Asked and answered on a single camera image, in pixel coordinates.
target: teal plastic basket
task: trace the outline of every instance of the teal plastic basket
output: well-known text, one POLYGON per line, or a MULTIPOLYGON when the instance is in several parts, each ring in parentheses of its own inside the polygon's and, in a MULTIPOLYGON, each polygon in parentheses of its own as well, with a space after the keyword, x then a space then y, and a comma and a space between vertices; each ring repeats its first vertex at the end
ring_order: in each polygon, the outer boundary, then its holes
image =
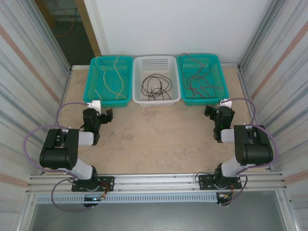
POLYGON ((131 100, 133 58, 130 56, 102 56, 90 63, 83 100, 86 103, 102 99, 102 107, 125 107, 131 100))
POLYGON ((227 84, 223 76, 219 58, 214 54, 189 54, 200 63, 190 59, 186 54, 178 56, 181 96, 187 105, 217 104, 229 97, 227 84), (189 89, 189 85, 198 92, 189 89))

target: doorway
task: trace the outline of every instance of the doorway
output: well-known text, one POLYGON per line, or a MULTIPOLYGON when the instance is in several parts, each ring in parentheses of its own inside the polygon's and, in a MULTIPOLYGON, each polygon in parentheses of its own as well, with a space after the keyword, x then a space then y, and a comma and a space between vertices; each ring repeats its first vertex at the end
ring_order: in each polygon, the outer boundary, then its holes
MULTIPOLYGON (((83 22, 88 16, 84 1, 35 0, 35 2, 70 66, 89 65, 94 52, 83 22)), ((87 27, 88 30, 92 29, 90 23, 87 23, 87 27)))

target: black cable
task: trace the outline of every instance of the black cable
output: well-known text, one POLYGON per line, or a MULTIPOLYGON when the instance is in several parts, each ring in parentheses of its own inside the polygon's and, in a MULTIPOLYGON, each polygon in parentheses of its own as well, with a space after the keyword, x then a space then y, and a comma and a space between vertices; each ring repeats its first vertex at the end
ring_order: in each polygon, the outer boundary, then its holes
POLYGON ((198 182, 198 181, 196 180, 196 178, 197 178, 197 176, 198 176, 199 174, 201 174, 201 173, 206 174, 206 175, 209 175, 209 174, 206 173, 206 172, 198 172, 198 173, 194 176, 194 181, 198 182))
POLYGON ((172 88, 172 83, 168 77, 163 76, 161 74, 152 74, 143 80, 142 86, 141 86, 141 92, 143 95, 148 97, 148 100, 150 100, 150 98, 154 100, 160 100, 160 99, 156 99, 157 97, 160 97, 160 96, 163 98, 163 100, 165 100, 164 94, 168 96, 169 100, 171 100, 171 97, 168 94, 171 88, 172 88), (150 86, 152 79, 157 79, 159 81, 159 86, 157 86, 156 81, 154 82, 153 84, 155 86, 154 89, 152 89, 150 86))

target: corrugated metal wall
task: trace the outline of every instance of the corrugated metal wall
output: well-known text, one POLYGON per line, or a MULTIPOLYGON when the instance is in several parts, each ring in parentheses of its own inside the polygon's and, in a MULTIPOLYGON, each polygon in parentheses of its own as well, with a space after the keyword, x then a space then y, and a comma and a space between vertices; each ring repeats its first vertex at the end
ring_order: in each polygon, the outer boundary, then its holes
MULTIPOLYGON (((37 126, 53 124, 69 65, 33 1, 0 3, 0 230, 18 226, 27 181, 38 174, 24 158, 22 142, 37 126)), ((29 139, 38 160, 46 131, 29 139)))
POLYGON ((279 144, 274 169, 308 228, 308 1, 280 1, 264 28, 242 74, 258 122, 279 144))

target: floor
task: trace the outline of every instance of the floor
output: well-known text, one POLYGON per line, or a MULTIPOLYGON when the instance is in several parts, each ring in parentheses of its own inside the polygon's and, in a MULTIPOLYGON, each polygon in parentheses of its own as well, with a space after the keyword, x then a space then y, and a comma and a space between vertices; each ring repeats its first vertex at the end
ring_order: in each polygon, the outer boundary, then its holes
MULTIPOLYGON (((230 98, 243 97, 235 68, 223 68, 230 98)), ((88 70, 74 70, 65 102, 82 102, 88 70)), ((233 124, 250 122, 246 102, 232 105, 233 124)), ((64 108, 63 126, 79 128, 82 105, 64 108)), ((204 116, 205 106, 143 108, 131 101, 114 108, 114 119, 101 126, 96 146, 79 147, 78 156, 99 174, 162 174, 213 172, 234 156, 234 144, 213 139, 214 122, 204 116)))
POLYGON ((275 192, 244 192, 229 208, 216 203, 189 202, 104 204, 86 212, 66 213, 53 205, 37 205, 30 231, 54 230, 286 231, 286 228, 275 192))
MULTIPOLYGON (((56 22, 56 27, 51 31, 56 36, 65 34, 70 28, 71 22, 56 22)), ((90 64, 94 53, 82 22, 74 22, 69 34, 56 39, 71 66, 90 64)))

